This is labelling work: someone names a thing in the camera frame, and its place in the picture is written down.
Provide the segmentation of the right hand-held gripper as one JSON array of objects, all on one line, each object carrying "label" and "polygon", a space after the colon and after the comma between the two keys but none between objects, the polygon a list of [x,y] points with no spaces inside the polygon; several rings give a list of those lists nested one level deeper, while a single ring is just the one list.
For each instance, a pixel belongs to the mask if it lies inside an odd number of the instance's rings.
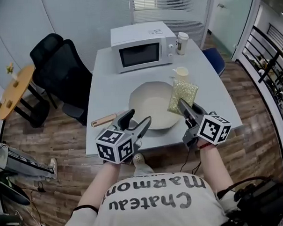
[{"label": "right hand-held gripper", "polygon": [[193,103],[190,107],[183,99],[179,99],[178,107],[188,126],[182,140],[189,150],[197,148],[197,142],[200,138],[214,145],[226,141],[232,127],[232,123],[228,120],[216,115],[215,112],[207,113],[196,103]]}]

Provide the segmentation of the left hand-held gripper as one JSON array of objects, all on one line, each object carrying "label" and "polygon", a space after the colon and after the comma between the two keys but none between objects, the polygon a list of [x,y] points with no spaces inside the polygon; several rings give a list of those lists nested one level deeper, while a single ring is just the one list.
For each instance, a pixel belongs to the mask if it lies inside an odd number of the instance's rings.
[{"label": "left hand-held gripper", "polygon": [[[134,109],[123,111],[112,121],[113,126],[118,130],[128,129],[130,120],[134,114]],[[102,129],[95,139],[98,156],[107,162],[126,162],[141,147],[138,139],[141,139],[145,135],[151,122],[151,117],[144,118],[142,122],[130,130],[131,134],[124,133],[123,131]]]}]

